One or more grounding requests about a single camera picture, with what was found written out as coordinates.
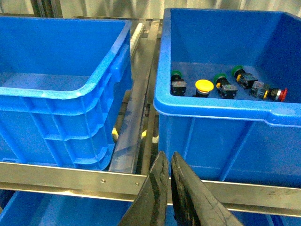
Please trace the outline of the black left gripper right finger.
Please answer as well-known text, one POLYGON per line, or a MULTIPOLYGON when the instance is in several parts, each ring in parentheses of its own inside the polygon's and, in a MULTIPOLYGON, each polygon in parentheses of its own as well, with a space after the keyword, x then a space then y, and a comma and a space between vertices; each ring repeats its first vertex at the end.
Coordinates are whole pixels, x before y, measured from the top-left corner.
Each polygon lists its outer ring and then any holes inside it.
POLYGON ((241 226, 178 152, 171 159, 174 218, 179 226, 241 226))

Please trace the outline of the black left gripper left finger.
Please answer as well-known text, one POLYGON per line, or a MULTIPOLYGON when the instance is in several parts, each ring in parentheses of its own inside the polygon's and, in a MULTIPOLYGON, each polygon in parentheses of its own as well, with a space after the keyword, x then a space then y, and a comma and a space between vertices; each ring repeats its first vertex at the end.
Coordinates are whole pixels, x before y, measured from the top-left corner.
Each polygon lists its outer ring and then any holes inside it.
POLYGON ((169 163, 160 151, 120 226, 163 226, 168 198, 169 163))

